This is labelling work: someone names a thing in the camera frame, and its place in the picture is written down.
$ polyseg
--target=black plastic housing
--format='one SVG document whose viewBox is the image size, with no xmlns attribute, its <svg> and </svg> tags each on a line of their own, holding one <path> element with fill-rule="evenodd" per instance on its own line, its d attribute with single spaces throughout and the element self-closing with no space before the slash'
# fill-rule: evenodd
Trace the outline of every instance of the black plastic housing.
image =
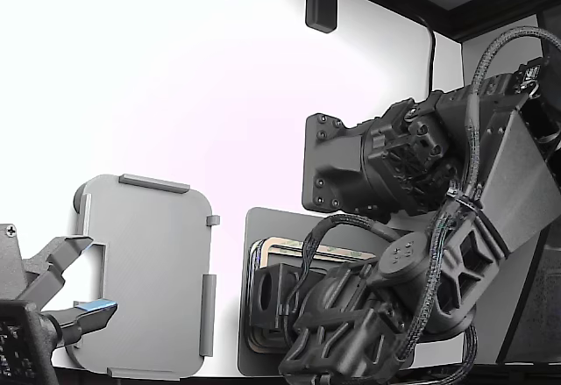
<svg viewBox="0 0 561 385">
<path fill-rule="evenodd" d="M 276 264 L 255 271 L 250 298 L 249 336 L 250 345 L 259 353 L 284 353 L 288 346 L 282 332 L 282 307 L 288 293 L 300 279 L 301 269 L 288 264 Z M 306 281 L 293 301 L 297 309 L 309 291 L 324 275 L 310 271 Z M 289 316 L 293 324 L 298 317 L 294 311 Z"/>
<path fill-rule="evenodd" d="M 299 336 L 279 371 L 293 385 L 376 375 L 389 380 L 410 317 L 388 289 L 371 289 L 378 259 L 331 269 L 303 302 Z"/>
<path fill-rule="evenodd" d="M 35 303 L 0 301 L 0 383 L 57 385 L 52 338 Z"/>
<path fill-rule="evenodd" d="M 561 91 L 546 80 L 550 76 L 547 63 L 547 58 L 535 60 L 514 74 L 485 80 L 480 92 L 481 138 L 497 112 L 516 108 L 527 100 L 532 82 L 543 81 L 544 96 L 531 99 L 522 117 L 542 151 L 548 141 L 554 143 L 559 130 L 551 121 L 561 120 L 561 113 L 550 100 Z M 338 118 L 310 116 L 306 121 L 304 208 L 323 213 L 342 210 L 383 222 L 400 210 L 414 216 L 439 208 L 450 179 L 463 170 L 468 91 L 469 87 L 435 91 L 421 103 L 412 99 L 395 103 L 381 118 L 352 128 Z M 550 168 L 561 172 L 560 153 L 550 159 Z"/>
</svg>

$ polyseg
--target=gray plastic panel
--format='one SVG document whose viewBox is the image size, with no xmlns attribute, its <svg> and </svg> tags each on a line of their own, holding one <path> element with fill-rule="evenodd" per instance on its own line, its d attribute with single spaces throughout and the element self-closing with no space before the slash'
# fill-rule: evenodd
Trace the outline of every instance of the gray plastic panel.
<svg viewBox="0 0 561 385">
<path fill-rule="evenodd" d="M 103 245 L 102 295 L 118 310 L 107 328 L 67 351 L 83 368 L 118 378 L 179 380 L 212 355 L 216 277 L 213 217 L 188 185 L 101 175 L 75 196 L 79 233 Z"/>
</svg>

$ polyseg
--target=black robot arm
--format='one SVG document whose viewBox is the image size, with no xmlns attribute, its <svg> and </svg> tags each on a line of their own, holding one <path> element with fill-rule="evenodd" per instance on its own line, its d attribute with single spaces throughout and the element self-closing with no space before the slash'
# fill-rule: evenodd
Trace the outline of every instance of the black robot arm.
<svg viewBox="0 0 561 385">
<path fill-rule="evenodd" d="M 473 160 L 465 152 L 473 141 L 465 129 L 470 87 L 394 104 L 354 128 L 323 114 L 308 118 L 306 209 L 342 210 L 355 221 L 387 222 L 400 210 L 435 216 L 426 232 L 392 241 L 379 258 L 324 277 L 301 271 L 307 292 L 296 299 L 288 288 L 278 309 L 291 335 L 280 364 L 288 382 L 386 383 L 417 342 L 466 332 L 475 347 L 475 304 L 501 263 L 561 215 L 561 118 L 548 65 L 535 60 L 482 83 L 472 192 L 464 188 Z M 312 245 L 307 238 L 302 268 Z M 443 383 L 461 379 L 474 355 L 468 351 L 467 367 Z"/>
</svg>

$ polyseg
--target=black cable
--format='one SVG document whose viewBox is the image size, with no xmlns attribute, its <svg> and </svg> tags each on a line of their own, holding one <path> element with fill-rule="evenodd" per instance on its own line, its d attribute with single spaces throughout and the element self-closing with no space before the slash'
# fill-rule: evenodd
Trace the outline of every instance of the black cable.
<svg viewBox="0 0 561 385">
<path fill-rule="evenodd" d="M 429 87 L 427 91 L 427 98 L 428 98 L 434 88 L 433 82 L 435 77 L 435 54 L 437 51 L 437 36 L 435 34 L 435 31 L 432 29 L 432 27 L 430 26 L 430 24 L 427 22 L 426 19 L 424 19 L 420 15 L 415 15 L 415 16 L 427 28 L 430 35 Z"/>
</svg>

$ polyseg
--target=gray bracket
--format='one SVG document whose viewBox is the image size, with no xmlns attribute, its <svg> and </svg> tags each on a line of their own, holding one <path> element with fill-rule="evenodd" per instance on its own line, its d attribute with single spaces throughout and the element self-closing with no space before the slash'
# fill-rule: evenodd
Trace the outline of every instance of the gray bracket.
<svg viewBox="0 0 561 385">
<path fill-rule="evenodd" d="M 41 310 L 64 286 L 64 271 L 92 242 L 87 236 L 54 238 L 22 260 L 16 227 L 0 225 L 0 299 L 34 302 Z"/>
<path fill-rule="evenodd" d="M 213 354 L 216 276 L 210 236 L 220 217 L 188 185 L 101 175 L 75 195 L 79 232 L 103 245 L 101 298 L 118 302 L 107 328 L 67 347 L 91 372 L 178 381 Z"/>
</svg>

